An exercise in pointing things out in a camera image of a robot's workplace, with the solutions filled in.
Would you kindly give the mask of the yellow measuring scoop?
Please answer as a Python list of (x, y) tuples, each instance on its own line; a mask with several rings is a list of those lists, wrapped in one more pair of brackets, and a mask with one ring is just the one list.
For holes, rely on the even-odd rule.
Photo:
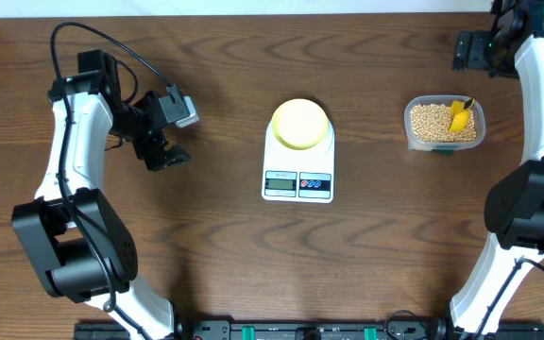
[(465, 101), (454, 100), (450, 106), (452, 121), (449, 127), (451, 132), (462, 131), (468, 123), (470, 110), (475, 104), (474, 98), (469, 98)]

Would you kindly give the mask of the yellow-green bowl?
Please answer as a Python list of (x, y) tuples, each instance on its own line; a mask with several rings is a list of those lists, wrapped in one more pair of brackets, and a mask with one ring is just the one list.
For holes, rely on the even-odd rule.
[(329, 118), (314, 101), (291, 99), (274, 111), (271, 130), (279, 143), (293, 150), (317, 146), (329, 131)]

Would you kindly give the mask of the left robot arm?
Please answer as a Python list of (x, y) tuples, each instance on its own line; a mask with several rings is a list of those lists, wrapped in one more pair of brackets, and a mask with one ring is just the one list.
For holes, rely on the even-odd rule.
[(100, 50), (77, 56), (78, 73), (48, 93), (55, 116), (49, 162), (33, 201), (17, 205), (12, 226), (47, 294), (105, 311), (132, 339), (188, 339), (173, 304), (139, 275), (128, 228), (103, 194), (109, 136), (132, 143), (156, 172), (187, 162), (164, 128), (198, 120), (191, 97), (175, 85), (123, 99), (121, 61)]

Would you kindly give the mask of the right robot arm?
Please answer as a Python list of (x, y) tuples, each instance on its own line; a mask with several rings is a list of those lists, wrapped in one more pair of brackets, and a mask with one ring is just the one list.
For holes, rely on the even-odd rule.
[(520, 166), (495, 184), (484, 204), (484, 249), (463, 288), (450, 301), (443, 339), (491, 339), (503, 333), (502, 312), (544, 259), (544, 1), (492, 4), (487, 31), (463, 31), (453, 69), (484, 70), (518, 79), (524, 146)]

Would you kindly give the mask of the white digital kitchen scale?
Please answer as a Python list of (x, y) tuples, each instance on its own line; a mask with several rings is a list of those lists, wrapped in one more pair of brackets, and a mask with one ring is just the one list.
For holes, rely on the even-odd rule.
[(306, 150), (277, 141), (267, 126), (263, 153), (262, 198), (269, 201), (330, 203), (334, 195), (335, 134), (329, 118), (324, 140)]

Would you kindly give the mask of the clear plastic container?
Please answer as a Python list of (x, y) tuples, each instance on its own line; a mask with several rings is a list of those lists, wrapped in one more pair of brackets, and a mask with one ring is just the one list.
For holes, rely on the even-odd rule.
[(423, 95), (404, 111), (408, 148), (453, 152), (479, 145), (485, 137), (481, 105), (462, 95)]

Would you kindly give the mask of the soybeans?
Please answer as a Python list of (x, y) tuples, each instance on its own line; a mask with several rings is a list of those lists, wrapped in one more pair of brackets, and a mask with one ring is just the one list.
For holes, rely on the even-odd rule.
[(451, 108), (445, 105), (415, 105), (410, 110), (410, 120), (415, 136), (425, 142), (473, 142), (478, 136), (472, 110), (467, 126), (459, 132), (449, 131), (452, 121)]

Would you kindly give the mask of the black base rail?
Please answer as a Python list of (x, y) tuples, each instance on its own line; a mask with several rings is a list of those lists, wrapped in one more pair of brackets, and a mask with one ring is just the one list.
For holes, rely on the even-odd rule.
[[(448, 336), (439, 321), (415, 321), (406, 318), (376, 323), (298, 324), (231, 323), (203, 320), (188, 332), (194, 340), (383, 340), (383, 339), (469, 339), (468, 334)], [(113, 323), (75, 324), (72, 339), (130, 339), (129, 333)], [(476, 339), (544, 340), (542, 324), (501, 324), (495, 333)]]

